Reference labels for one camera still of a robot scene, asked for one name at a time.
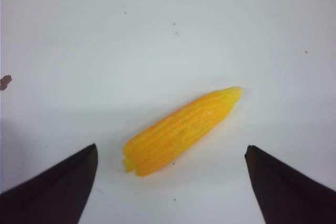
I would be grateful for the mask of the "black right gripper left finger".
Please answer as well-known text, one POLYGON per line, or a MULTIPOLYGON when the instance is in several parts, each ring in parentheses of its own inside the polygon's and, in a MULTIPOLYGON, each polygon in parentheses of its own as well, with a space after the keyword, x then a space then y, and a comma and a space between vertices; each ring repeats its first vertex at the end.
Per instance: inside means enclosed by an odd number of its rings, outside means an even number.
POLYGON ((2 193, 1 223, 78 223, 97 166, 97 147, 91 144, 2 193))

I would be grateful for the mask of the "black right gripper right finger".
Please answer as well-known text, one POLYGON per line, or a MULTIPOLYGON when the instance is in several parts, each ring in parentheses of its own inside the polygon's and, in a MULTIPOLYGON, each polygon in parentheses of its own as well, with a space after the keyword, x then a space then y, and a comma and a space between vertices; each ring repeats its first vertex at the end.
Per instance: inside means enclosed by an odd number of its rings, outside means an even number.
POLYGON ((265 223, 335 223, 334 190, 254 145, 245 160, 265 223))

